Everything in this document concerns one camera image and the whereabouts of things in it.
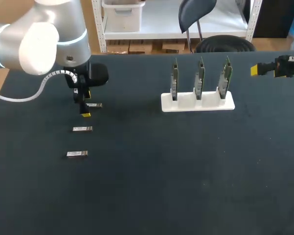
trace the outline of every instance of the storage box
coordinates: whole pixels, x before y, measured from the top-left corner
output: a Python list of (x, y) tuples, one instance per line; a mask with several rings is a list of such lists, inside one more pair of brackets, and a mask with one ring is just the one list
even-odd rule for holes
[(102, 0), (112, 32), (137, 32), (141, 29), (142, 7), (139, 0)]

